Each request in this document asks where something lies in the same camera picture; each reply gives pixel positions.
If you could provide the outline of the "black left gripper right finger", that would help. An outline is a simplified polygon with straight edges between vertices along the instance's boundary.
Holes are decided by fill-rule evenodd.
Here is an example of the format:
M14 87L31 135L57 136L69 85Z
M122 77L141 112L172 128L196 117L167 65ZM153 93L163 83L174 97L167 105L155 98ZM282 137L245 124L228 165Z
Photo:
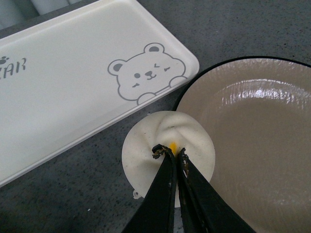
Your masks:
M219 196L183 148L178 155L178 189L186 233L254 233Z

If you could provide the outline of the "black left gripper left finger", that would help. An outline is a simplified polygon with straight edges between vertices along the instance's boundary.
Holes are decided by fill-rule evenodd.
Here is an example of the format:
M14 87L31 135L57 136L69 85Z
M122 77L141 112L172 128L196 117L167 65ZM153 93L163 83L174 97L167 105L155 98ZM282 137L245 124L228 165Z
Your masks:
M142 202L124 233L172 233L177 186L177 166L170 148L158 144L152 148L153 158L164 160Z

